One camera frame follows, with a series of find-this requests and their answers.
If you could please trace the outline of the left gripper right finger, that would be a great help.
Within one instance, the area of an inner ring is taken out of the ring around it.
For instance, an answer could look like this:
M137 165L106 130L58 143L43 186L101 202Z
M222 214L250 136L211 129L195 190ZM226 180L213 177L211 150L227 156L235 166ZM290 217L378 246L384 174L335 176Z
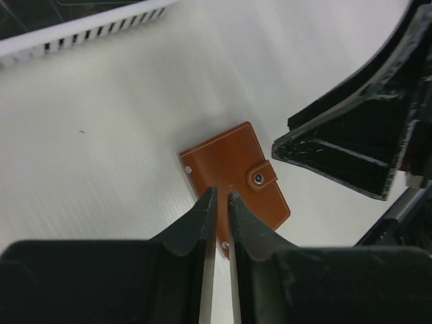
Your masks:
M416 247L300 248L227 198L236 323L430 323L431 253Z

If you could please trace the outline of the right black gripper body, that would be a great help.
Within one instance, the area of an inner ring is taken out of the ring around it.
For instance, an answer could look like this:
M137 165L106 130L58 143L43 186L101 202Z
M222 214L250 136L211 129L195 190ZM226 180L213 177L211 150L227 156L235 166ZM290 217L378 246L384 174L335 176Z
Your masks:
M407 188L360 244L430 246L430 1L411 1L382 48L353 75L293 115L288 134L366 119L416 119L418 124L397 171L406 174Z

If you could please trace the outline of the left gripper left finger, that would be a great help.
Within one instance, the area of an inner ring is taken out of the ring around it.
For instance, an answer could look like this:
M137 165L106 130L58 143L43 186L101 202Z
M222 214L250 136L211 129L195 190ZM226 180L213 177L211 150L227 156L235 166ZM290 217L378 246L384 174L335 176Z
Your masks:
M209 323L218 193L148 240L22 240L1 254L2 323Z

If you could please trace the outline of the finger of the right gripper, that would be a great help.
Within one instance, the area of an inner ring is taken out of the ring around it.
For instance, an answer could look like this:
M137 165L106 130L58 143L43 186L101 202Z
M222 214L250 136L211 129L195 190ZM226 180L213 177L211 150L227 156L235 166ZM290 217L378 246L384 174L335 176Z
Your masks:
M354 120L278 138L272 157L376 200L387 200L418 120Z

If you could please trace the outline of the brown leather card holder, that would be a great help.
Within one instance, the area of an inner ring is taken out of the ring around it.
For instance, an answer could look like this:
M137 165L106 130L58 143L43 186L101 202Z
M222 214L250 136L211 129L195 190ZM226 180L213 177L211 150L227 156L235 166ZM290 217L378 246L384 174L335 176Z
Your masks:
M277 174L263 154L250 122L245 121L180 153L190 183L201 196L218 190L217 241L229 257L227 197L237 191L248 208L276 230L291 214L277 183Z

